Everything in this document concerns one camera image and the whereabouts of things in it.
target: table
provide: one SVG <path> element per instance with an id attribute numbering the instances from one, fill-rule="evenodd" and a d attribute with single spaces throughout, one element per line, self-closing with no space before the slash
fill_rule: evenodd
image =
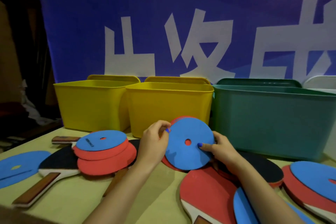
<path id="1" fill-rule="evenodd" d="M 54 136 L 82 137 L 88 132 L 59 128 L 44 136 L 38 137 L 14 149 L 0 154 L 0 160 L 33 150 L 57 151 L 59 146 L 52 145 Z M 291 162 L 271 159 L 279 167 Z M 336 162 L 325 158 L 323 164 L 336 167 Z M 160 163 L 153 171 L 139 192 L 128 218 L 127 224 L 190 224 L 191 221 L 184 212 L 179 200 L 179 185 L 186 174 L 174 171 Z M 110 184 L 111 176 L 88 178 L 77 175 L 60 180 L 53 185 L 30 209 L 26 210 L 39 218 L 44 218 L 61 224 L 80 224 L 99 204 L 103 193 Z M 41 179 L 39 174 L 0 189 L 0 205 L 10 206 L 12 201 Z M 286 201 L 302 210 L 288 197 L 284 189 L 276 189 Z M 302 210 L 315 223 L 323 223 L 307 211 Z"/>

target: disc center hole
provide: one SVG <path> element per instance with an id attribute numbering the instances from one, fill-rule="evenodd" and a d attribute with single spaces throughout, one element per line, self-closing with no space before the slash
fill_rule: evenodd
<path id="1" fill-rule="evenodd" d="M 11 170 L 18 169 L 19 167 L 21 167 L 21 165 L 14 166 L 14 167 L 11 168 Z"/>
<path id="2" fill-rule="evenodd" d="M 189 146 L 191 145 L 191 140 L 190 139 L 187 139 L 186 141 L 184 141 L 185 145 Z"/>

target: stack of discs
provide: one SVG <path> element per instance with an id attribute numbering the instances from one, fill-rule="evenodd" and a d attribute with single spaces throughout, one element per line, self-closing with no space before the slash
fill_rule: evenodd
<path id="1" fill-rule="evenodd" d="M 178 117 L 171 124 L 168 147 L 162 162 L 177 171 L 189 171 L 205 166 L 212 154 L 200 150 L 197 144 L 215 143 L 208 125 L 189 116 Z"/>
<path id="2" fill-rule="evenodd" d="M 87 175 L 107 175 L 130 165 L 137 150 L 126 134 L 103 130 L 80 138 L 73 147 L 78 156 L 78 168 Z"/>

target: wooden handle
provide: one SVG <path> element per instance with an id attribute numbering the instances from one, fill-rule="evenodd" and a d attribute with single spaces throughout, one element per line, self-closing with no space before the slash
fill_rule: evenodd
<path id="1" fill-rule="evenodd" d="M 77 142 L 79 139 L 80 139 L 80 137 L 75 137 L 75 136 L 55 136 L 51 140 L 51 143 L 53 143 L 53 144 L 69 143 L 69 144 L 71 144 L 72 142 Z"/>
<path id="2" fill-rule="evenodd" d="M 212 223 L 208 222 L 202 216 L 197 216 L 197 219 L 195 220 L 194 224 L 212 224 Z"/>
<path id="3" fill-rule="evenodd" d="M 110 185 L 107 187 L 105 193 L 103 194 L 103 197 L 106 197 L 106 195 L 120 182 L 120 180 L 124 177 L 124 175 L 126 175 L 127 171 L 128 171 L 128 168 L 126 167 L 126 168 L 119 170 L 115 174 Z"/>
<path id="4" fill-rule="evenodd" d="M 44 189 L 47 188 L 60 174 L 61 173 L 49 173 L 42 180 L 15 199 L 12 205 L 20 205 L 22 207 L 24 207 L 24 205 L 29 206 L 33 200 L 38 199 L 42 195 Z"/>

